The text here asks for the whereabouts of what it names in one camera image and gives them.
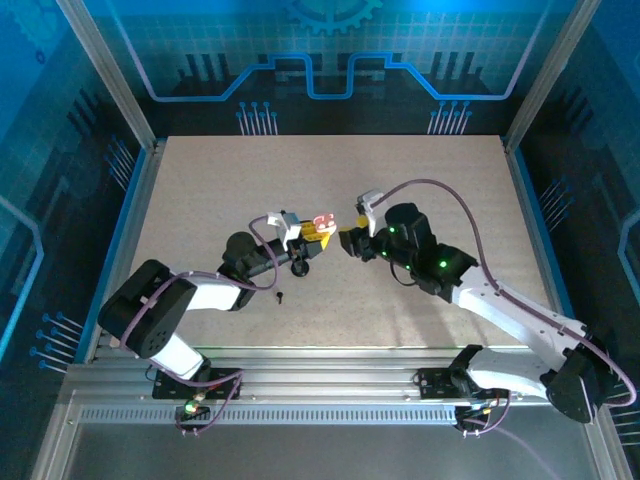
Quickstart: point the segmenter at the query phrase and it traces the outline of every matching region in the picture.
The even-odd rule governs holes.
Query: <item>beige tabletop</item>
[[[215,271],[227,237],[257,216],[333,212],[339,226],[352,226],[358,195],[413,178],[455,188],[478,221],[494,275],[548,305],[497,136],[171,137],[133,269],[156,258],[174,270]],[[401,201],[418,205],[439,241],[477,258],[468,221],[449,194],[412,186],[391,199]],[[275,238],[266,224],[259,231]],[[310,265],[302,279],[282,269],[282,305],[274,293],[258,293],[239,312],[188,312],[178,333],[195,346],[517,344],[486,320],[397,284],[386,262],[348,257],[337,235]],[[254,280],[264,285],[272,276]]]

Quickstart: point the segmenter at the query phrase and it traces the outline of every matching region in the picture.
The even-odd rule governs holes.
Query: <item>aluminum frame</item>
[[[576,2],[509,127],[505,142],[508,153],[514,152],[520,145],[547,99],[551,88],[566,67],[571,54],[591,23],[600,2],[601,0],[578,0]]]
[[[56,2],[124,119],[140,142],[140,146],[147,151],[152,151],[156,145],[156,136],[84,2],[82,0],[56,0]]]

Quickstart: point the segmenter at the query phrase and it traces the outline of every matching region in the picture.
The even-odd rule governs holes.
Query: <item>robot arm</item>
[[[282,211],[269,213],[267,223],[275,227],[277,238],[265,246],[258,245],[250,233],[234,233],[227,240],[223,263],[215,274],[175,278],[176,274],[159,261],[144,262],[102,307],[98,324],[122,339],[141,308],[171,280],[131,330],[126,347],[181,380],[208,380],[207,359],[175,333],[185,312],[244,308],[256,289],[243,285],[254,286],[253,277],[275,267],[267,248],[278,266],[291,262],[292,273],[305,276],[309,271],[308,260],[324,251],[336,229],[331,214],[300,221],[295,214]]]
[[[591,422],[617,377],[579,341],[588,336],[586,326],[496,282],[475,258],[438,243],[415,204],[388,207],[382,198],[377,190],[358,197],[358,227],[340,231],[343,249],[364,262],[381,258],[407,270],[421,290],[480,315],[537,355],[532,360],[468,346],[449,372],[460,395],[502,389],[539,396],[570,418]],[[550,328],[542,318],[560,327]],[[607,351],[603,339],[589,338]]]

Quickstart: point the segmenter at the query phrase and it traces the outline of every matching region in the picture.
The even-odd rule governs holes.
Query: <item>yellow object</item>
[[[313,222],[302,222],[301,225],[300,233],[302,234],[302,238],[307,242],[320,242],[323,250],[327,248],[329,240],[331,240],[330,233],[318,233]]]
[[[368,227],[369,226],[369,219],[364,215],[360,215],[356,219],[356,225],[358,227],[360,227],[360,228]]]

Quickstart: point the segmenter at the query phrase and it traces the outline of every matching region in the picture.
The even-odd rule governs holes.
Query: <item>gear logo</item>
[[[38,49],[38,61],[44,58],[42,48],[58,31],[57,7],[54,0],[0,0],[20,26],[25,37]]]
[[[382,0],[284,0],[289,19],[316,35],[360,28],[362,20],[370,20],[373,10],[380,7]]]

